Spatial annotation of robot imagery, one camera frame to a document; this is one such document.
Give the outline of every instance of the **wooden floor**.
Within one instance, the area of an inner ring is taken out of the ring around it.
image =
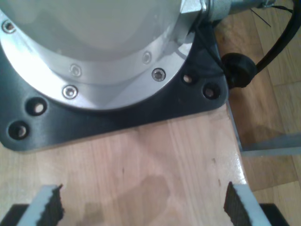
[[[277,5],[292,8],[290,0]],[[225,19],[216,29],[221,55],[239,52],[254,62],[266,54],[291,14],[255,9]],[[268,68],[245,89],[230,92],[230,105],[242,145],[301,132],[301,30]],[[301,155],[243,158],[247,179],[259,202],[273,202],[291,226],[301,225]]]

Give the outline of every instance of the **circular flange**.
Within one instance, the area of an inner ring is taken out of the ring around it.
[[[0,20],[6,19],[6,16],[0,13]],[[179,46],[170,41],[165,50],[166,54],[140,75],[118,84],[99,85],[78,82],[56,74],[49,69],[38,53],[29,49],[23,35],[19,34],[18,29],[9,35],[0,32],[3,50],[18,74],[43,95],[68,106],[89,110],[118,109],[153,96],[178,73],[192,46],[192,43]],[[190,34],[187,38],[193,40],[193,36],[194,34]],[[161,82],[152,77],[156,68],[162,68],[165,72],[165,78]],[[78,72],[77,68],[72,69],[73,72]],[[66,98],[62,92],[69,85],[77,90],[73,98]]]

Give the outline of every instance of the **mounting hole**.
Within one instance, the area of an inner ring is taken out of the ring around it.
[[[29,127],[23,121],[15,121],[8,128],[8,134],[14,140],[22,140],[29,134]]]
[[[182,76],[182,82],[185,85],[192,86],[198,82],[198,76],[194,75],[194,73],[186,73]]]
[[[6,20],[2,23],[2,30],[5,33],[13,33],[16,31],[15,26],[9,20]]]
[[[183,80],[185,83],[190,84],[192,83],[192,77],[190,77],[189,75],[184,75],[183,76]]]
[[[47,103],[43,98],[34,97],[27,101],[25,108],[28,114],[39,116],[46,111]]]
[[[204,96],[209,100],[214,100],[220,97],[221,89],[215,83],[207,83],[203,88]]]

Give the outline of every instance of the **light wood panel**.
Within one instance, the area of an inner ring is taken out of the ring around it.
[[[301,188],[298,181],[254,192],[259,203],[274,203],[290,226],[301,222]]]
[[[293,8],[293,3],[290,0],[277,0],[276,5]],[[254,9],[254,11],[272,26],[270,28],[259,17],[253,15],[262,49],[264,54],[266,54],[286,28],[292,14],[275,8],[266,10]],[[268,66],[272,84],[280,85],[301,81],[300,57],[301,30],[298,31],[296,37],[294,37],[285,50]]]
[[[301,186],[301,154],[293,156],[293,163],[298,175],[299,184]]]
[[[229,16],[216,28],[221,55],[243,53],[254,62],[264,56],[251,11]],[[243,146],[285,133],[268,69],[244,89],[230,92],[230,106]],[[253,191],[297,180],[291,156],[243,158]]]
[[[301,133],[301,82],[276,86],[274,91],[285,132]]]
[[[244,157],[243,164],[252,191],[298,180],[291,156]]]
[[[0,218],[60,184],[60,226],[232,225],[230,181],[245,183],[226,106],[37,153],[0,147]]]

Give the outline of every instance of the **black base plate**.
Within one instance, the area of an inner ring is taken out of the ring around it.
[[[218,54],[213,29],[202,28]],[[184,75],[192,78],[190,84]],[[197,39],[175,78],[151,98],[116,111],[92,112],[56,103],[28,85],[0,49],[0,141],[15,151],[57,145],[101,133],[213,110],[228,98],[222,71]],[[42,100],[46,110],[34,116],[31,107]]]

